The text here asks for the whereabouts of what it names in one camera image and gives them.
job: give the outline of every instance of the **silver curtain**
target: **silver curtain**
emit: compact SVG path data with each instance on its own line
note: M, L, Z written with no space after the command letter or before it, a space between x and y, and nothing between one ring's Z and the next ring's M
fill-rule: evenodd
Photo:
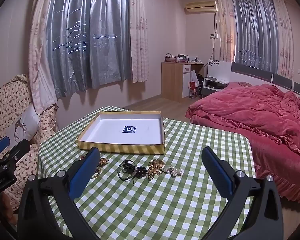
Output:
M279 38L273 0L233 0L237 24L235 61L277 73Z
M46 47L57 98L131 77L129 0L51 0Z

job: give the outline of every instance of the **green checkered tablecloth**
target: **green checkered tablecloth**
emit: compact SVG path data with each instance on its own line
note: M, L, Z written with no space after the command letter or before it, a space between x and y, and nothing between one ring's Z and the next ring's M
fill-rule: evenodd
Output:
M49 177L58 170L67 170L87 151L80 150L76 138L99 111L125 111L117 107L103 107L60 130L46 140L39 150L39 177ZM201 239L226 205L205 171L201 150L210 146L219 158L227 160L235 170L255 176L250 143L241 134L200 125L164 119L165 155L120 155L101 153L108 157L101 175L91 179L82 197L75 200L78 209L101 240L133 239ZM183 170L182 176L155 176L121 181L116 172L119 164L133 160L147 166L155 158L166 165ZM235 235L243 225L251 200L233 229ZM50 198L60 228L71 235L54 198Z

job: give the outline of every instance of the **pink duvet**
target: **pink duvet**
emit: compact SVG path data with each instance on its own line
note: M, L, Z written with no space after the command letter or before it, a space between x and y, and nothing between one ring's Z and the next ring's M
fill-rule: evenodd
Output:
M192 104L186 117L193 114L267 136L300 154L300 98L291 91L267 84L223 90Z

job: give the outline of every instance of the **wooden floor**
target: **wooden floor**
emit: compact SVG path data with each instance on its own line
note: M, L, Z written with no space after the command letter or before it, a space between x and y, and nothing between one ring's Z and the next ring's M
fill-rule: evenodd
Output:
M184 98L181 103L170 101L165 98L145 100L130 106L126 109L134 111L161 111L162 117L189 122L185 117L188 107L200 98ZM284 239L287 239L300 223L300 204L281 199L283 214Z

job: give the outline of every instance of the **baseboard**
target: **baseboard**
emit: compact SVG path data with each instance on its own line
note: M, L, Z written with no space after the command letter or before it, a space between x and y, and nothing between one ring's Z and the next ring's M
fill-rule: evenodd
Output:
M162 96L161 96L161 94L160 94L160 95L157 95L157 96L154 96L154 97L151 97L151 98L147 98L147 99L145 99L145 100L141 100L141 101L136 102L136 103L134 103L134 104L127 105L127 106L125 106L124 108L129 109L129 107L139 106L139 105L141 105L141 104L148 103L148 102L150 102L150 101L159 99L159 98L161 98L161 97L162 97Z

